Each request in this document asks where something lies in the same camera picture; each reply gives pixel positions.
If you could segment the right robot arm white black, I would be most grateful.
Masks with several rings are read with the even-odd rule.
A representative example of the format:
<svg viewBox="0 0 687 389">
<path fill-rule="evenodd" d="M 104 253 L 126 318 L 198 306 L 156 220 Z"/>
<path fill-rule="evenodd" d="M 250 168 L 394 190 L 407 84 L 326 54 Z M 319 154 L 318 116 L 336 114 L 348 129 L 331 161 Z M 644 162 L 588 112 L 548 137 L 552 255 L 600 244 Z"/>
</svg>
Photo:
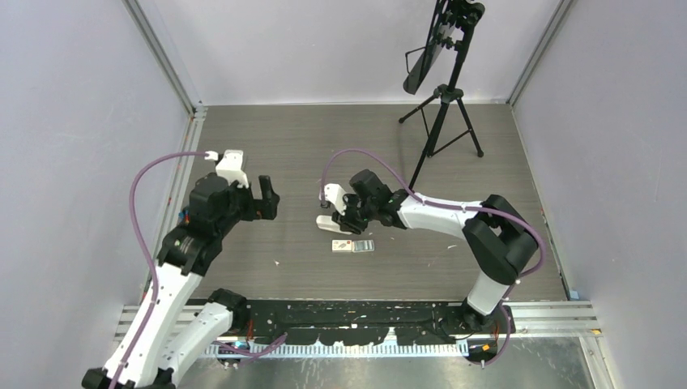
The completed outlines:
<svg viewBox="0 0 687 389">
<path fill-rule="evenodd" d="M 349 185 L 350 193 L 337 184 L 323 187 L 322 205 L 334 211 L 317 217 L 319 229 L 360 235 L 377 221 L 397 229 L 443 233 L 468 244 L 480 273 L 458 309 L 458 321 L 473 332 L 494 323 L 494 311 L 541 245 L 540 237 L 500 195 L 461 203 L 405 188 L 393 191 L 368 169 L 354 175 Z"/>
</svg>

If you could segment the white staple box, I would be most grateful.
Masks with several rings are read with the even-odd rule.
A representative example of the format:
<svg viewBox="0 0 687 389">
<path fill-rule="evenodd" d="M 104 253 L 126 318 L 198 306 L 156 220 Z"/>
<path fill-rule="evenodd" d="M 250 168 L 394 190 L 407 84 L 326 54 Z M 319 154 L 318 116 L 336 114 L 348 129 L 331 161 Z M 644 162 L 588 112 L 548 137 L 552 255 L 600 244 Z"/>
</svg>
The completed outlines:
<svg viewBox="0 0 687 389">
<path fill-rule="evenodd" d="M 334 253 L 353 252 L 354 244 L 351 240 L 332 240 L 331 250 Z"/>
</svg>

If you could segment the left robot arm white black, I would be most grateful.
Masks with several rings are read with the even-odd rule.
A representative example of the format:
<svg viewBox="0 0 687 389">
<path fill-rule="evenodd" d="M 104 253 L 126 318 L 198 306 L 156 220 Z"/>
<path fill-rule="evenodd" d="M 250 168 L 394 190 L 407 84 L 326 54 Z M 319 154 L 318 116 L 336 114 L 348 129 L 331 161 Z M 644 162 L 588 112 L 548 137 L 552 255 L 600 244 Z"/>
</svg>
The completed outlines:
<svg viewBox="0 0 687 389">
<path fill-rule="evenodd" d="M 261 198 L 249 186 L 209 173 L 198 179 L 184 207 L 185 220 L 165 237 L 155 279 L 130 328 L 105 366 L 86 372 L 84 388 L 175 388 L 203 351 L 225 332 L 248 325 L 247 300 L 217 289 L 200 313 L 176 336 L 177 320 L 240 221 L 274 220 L 279 196 L 267 175 L 258 178 Z"/>
</svg>

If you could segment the white stapler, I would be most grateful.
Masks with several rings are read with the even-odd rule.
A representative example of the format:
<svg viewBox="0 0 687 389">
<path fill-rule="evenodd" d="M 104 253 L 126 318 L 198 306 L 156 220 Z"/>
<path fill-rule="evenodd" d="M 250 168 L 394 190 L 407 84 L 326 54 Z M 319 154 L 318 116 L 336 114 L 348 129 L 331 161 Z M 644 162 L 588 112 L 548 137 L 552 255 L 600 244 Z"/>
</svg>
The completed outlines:
<svg viewBox="0 0 687 389">
<path fill-rule="evenodd" d="M 332 216 L 324 216 L 324 215 L 317 216 L 315 223 L 316 223 L 317 227 L 323 231 L 345 234 L 345 235 L 351 234 L 351 232 L 349 232 L 349 231 L 344 231 L 342 229 L 342 226 L 333 220 Z"/>
</svg>

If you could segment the staple box tray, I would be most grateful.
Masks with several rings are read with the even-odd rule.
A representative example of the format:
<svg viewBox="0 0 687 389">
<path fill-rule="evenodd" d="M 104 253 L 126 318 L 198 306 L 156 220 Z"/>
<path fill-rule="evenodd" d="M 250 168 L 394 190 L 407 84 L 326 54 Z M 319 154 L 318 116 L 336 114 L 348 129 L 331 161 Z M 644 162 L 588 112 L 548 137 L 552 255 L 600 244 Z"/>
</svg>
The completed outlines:
<svg viewBox="0 0 687 389">
<path fill-rule="evenodd" d="M 373 240 L 358 240 L 352 242 L 353 253 L 366 253 L 375 251 Z"/>
</svg>

